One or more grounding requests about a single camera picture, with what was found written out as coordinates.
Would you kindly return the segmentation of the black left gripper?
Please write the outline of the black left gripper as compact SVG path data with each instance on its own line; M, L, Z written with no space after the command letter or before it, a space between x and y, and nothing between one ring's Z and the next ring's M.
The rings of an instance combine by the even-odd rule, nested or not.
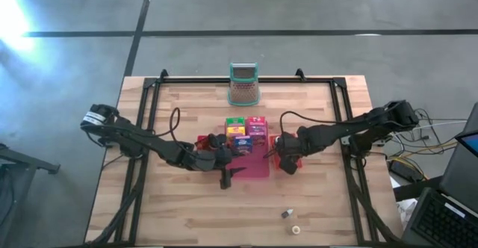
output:
M243 153L233 147L225 134L209 134L196 143L196 150L184 159L184 165L191 171L219 170L221 172L220 188L225 190L231 187L232 176L246 169L245 167L226 168L234 158L242 155Z

